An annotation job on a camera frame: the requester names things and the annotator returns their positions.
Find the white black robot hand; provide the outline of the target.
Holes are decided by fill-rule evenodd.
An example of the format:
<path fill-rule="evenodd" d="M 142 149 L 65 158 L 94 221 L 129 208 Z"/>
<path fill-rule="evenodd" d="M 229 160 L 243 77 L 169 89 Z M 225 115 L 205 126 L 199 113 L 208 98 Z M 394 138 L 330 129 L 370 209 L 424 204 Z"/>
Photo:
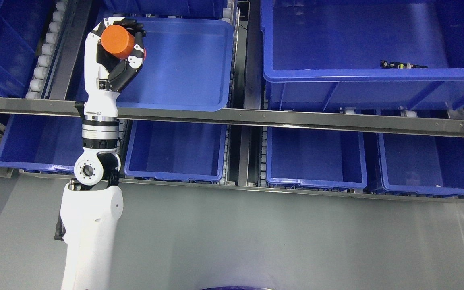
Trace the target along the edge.
<path fill-rule="evenodd" d="M 106 52 L 101 44 L 102 33 L 110 25 L 120 25 L 134 34 L 135 44 L 125 60 Z M 147 55 L 143 42 L 147 33 L 143 27 L 133 18 L 109 17 L 89 31 L 83 56 L 83 77 L 88 94 L 83 109 L 85 119 L 101 122 L 117 119 L 117 98 L 141 71 Z"/>

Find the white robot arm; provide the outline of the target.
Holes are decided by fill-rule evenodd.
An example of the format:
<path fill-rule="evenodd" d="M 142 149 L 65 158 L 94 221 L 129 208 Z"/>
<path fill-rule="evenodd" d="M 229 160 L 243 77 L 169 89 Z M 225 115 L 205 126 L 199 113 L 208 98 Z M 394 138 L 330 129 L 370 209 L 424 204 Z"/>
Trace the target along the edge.
<path fill-rule="evenodd" d="M 60 207 L 67 244 L 63 290 L 109 289 L 116 228 L 124 209 L 118 131 L 116 117 L 82 115 L 83 152 Z"/>

